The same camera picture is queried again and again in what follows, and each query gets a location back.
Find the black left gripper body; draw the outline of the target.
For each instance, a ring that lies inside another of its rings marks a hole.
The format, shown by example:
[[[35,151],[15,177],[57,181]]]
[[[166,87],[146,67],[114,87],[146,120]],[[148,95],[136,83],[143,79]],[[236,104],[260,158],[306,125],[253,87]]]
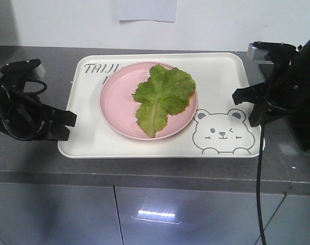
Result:
[[[0,87],[0,132],[17,140],[48,140],[53,122],[37,96],[10,96]]]

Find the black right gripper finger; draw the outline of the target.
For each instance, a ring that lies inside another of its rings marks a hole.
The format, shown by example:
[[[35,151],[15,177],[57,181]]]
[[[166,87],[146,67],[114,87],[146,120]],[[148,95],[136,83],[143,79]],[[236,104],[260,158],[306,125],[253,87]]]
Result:
[[[246,88],[238,88],[233,94],[232,99],[235,105],[243,102],[249,102],[252,104],[262,104],[266,94],[267,85],[265,83],[259,83]]]
[[[272,105],[255,104],[249,116],[249,123],[251,127],[264,126],[275,121],[275,115],[272,110]]]

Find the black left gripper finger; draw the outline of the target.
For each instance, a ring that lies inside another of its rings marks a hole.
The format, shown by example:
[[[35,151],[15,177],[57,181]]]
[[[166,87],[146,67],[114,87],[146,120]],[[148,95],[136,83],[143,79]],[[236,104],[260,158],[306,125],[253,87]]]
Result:
[[[67,141],[70,130],[64,125],[51,127],[47,134],[47,139],[50,141]]]
[[[63,124],[70,127],[75,126],[77,119],[77,115],[73,112],[60,110],[51,106],[47,106],[47,117],[56,124]]]

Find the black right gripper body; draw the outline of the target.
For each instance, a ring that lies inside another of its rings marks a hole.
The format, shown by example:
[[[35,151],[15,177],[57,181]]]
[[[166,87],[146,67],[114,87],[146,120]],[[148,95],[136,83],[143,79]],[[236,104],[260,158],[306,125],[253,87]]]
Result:
[[[291,63],[283,71],[273,64],[260,64],[266,78],[262,104],[270,103],[275,120],[289,117],[307,107],[310,98],[310,63]]]

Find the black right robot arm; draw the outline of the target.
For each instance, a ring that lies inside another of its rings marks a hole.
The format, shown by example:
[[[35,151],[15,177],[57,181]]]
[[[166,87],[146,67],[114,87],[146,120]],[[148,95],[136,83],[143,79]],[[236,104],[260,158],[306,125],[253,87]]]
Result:
[[[295,47],[281,42],[256,41],[248,46],[251,60],[273,63],[264,82],[239,88],[232,94],[236,105],[254,105],[249,116],[251,127],[268,124],[300,109],[310,97],[310,39]]]

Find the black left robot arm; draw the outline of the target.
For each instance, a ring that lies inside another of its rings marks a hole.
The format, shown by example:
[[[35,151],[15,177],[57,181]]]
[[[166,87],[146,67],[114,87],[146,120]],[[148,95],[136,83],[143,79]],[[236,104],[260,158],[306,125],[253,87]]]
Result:
[[[0,132],[21,141],[67,141],[77,115],[42,103],[38,94],[47,85],[40,80],[28,81],[43,85],[43,89],[24,92],[16,84],[0,81]]]

